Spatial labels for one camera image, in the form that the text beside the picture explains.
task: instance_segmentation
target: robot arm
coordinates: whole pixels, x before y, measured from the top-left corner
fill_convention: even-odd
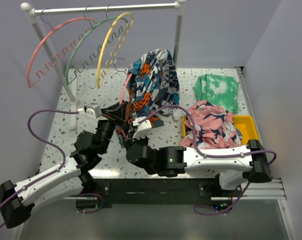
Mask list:
[[[225,170],[218,174],[218,188],[232,191],[238,185],[246,181],[252,183],[266,183],[272,180],[267,157],[264,153],[245,153],[264,150],[258,140],[249,140],[247,145],[225,149],[204,149],[205,155],[239,155],[236,157],[211,158],[201,156],[191,147],[167,146],[159,150],[148,146],[148,138],[151,125],[149,120],[139,123],[140,119],[133,122],[136,126],[135,136],[139,139],[129,139],[125,143],[126,159],[129,163],[145,169],[152,175],[176,177],[178,174],[192,172],[200,169]]]
[[[116,125],[121,126],[124,123],[127,104],[128,102],[117,103],[104,109],[100,109],[98,105],[89,104],[82,112],[87,117],[98,120],[96,133],[83,131],[77,136],[74,143],[76,150],[66,158],[62,168],[59,169],[62,163],[58,163],[16,184],[10,180],[1,184],[0,204],[16,194],[16,197],[0,208],[7,228],[14,228],[24,223],[31,216],[33,208],[39,209],[58,199],[76,195],[82,191],[93,192],[95,181],[88,171],[101,161],[98,154],[102,155],[107,152]]]

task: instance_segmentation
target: clothes rack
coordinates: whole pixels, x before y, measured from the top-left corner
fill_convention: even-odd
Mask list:
[[[176,27],[175,27],[175,37],[174,37],[174,50],[173,59],[175,64],[178,61],[179,45],[180,45],[180,35],[181,35],[181,25],[182,18],[185,10],[186,0],[177,0],[173,3],[157,3],[157,4],[136,4],[136,5],[122,5],[122,6],[96,6],[96,7],[74,7],[74,8],[56,8],[56,9],[34,9],[27,2],[21,4],[21,9],[25,12],[29,22],[31,23],[37,37],[41,41],[44,38],[44,34],[38,24],[37,17],[44,15],[59,15],[59,14],[78,14],[78,13],[98,13],[98,12],[114,12],[114,11],[136,11],[136,10],[159,10],[159,9],[176,9]],[[75,79],[69,87],[66,84],[65,76],[61,69],[61,63],[55,63],[54,53],[51,50],[47,42],[43,44],[44,50],[53,64],[54,70],[57,73],[59,80],[62,82],[66,94],[69,98],[70,110],[72,112],[77,110],[77,105],[80,101],[77,98],[78,81]],[[70,116],[70,128],[77,128],[77,116]]]

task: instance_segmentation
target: yellow hanger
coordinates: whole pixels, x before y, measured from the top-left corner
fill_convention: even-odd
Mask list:
[[[101,78],[102,80],[100,81],[100,69],[101,69],[101,63],[103,61],[103,56],[104,56],[104,53],[105,53],[105,49],[107,47],[107,44],[108,44],[108,39],[113,31],[113,29],[115,28],[115,26],[117,25],[118,21],[125,15],[129,15],[131,18],[132,18],[132,21],[130,23],[127,23],[126,24],[126,29],[123,31],[123,37],[119,37],[119,44],[116,44],[114,46],[114,49],[115,49],[115,52],[111,52],[110,53],[110,57],[111,57],[111,60],[110,61],[106,61],[105,62],[105,66],[106,66],[106,70],[104,69],[102,72],[101,72]],[[105,75],[108,73],[109,71],[109,66],[112,64],[113,62],[113,58],[117,55],[118,53],[118,49],[121,47],[121,43],[125,40],[126,38],[126,35],[128,34],[129,32],[129,28],[132,26],[132,23],[134,22],[135,20],[135,17],[132,15],[132,13],[130,12],[124,12],[122,13],[121,15],[119,15],[115,20],[114,22],[112,23],[109,31],[107,32],[106,36],[105,36],[105,39],[104,39],[104,43],[102,45],[102,49],[101,49],[101,52],[100,52],[100,56],[99,56],[99,61],[97,63],[97,68],[96,68],[96,86],[97,88],[99,89],[103,83],[103,81],[105,80]]]

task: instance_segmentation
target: white metal pole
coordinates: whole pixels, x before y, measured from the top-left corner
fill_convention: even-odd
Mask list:
[[[185,7],[186,7],[186,0],[177,0],[177,3],[179,4],[180,7],[177,11],[175,38],[174,38],[173,59],[174,59],[175,66],[177,66],[177,62],[178,62],[182,17],[183,17],[183,13],[184,13]]]
[[[21,4],[21,9],[26,13],[27,17],[28,17],[28,20],[29,22],[31,23],[36,35],[38,36],[38,38],[40,39],[40,41],[42,41],[42,39],[44,38],[44,35],[39,27],[39,24],[37,22],[37,19],[35,16],[32,16],[32,14],[30,14],[33,10],[31,9],[31,5],[29,3],[22,3]],[[56,62],[56,60],[54,59],[54,55],[48,45],[47,42],[44,42],[43,44],[43,48],[47,54],[47,56],[49,57],[50,59],[50,62],[52,64],[54,64]],[[66,80],[65,80],[65,76],[62,72],[62,70],[60,69],[59,67],[59,63],[57,62],[57,64],[54,65],[54,69],[66,91],[66,94],[68,95],[69,97],[69,101],[71,104],[76,104],[78,102],[77,98],[73,95],[71,89],[69,88],[69,86],[66,84]]]
[[[56,8],[45,10],[33,10],[30,14],[32,16],[55,15],[55,14],[83,14],[96,13],[96,12],[114,12],[114,11],[135,11],[135,10],[157,10],[157,9],[176,9],[179,7],[177,2],[173,3],[158,3],[158,4],[137,4],[137,5],[124,5],[124,6],[91,6],[91,7],[74,7],[74,8]]]

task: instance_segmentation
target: green tie-dye cloth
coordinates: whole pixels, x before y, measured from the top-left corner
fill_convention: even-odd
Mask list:
[[[239,83],[232,76],[206,74],[199,76],[195,84],[198,101],[207,100],[236,114]]]

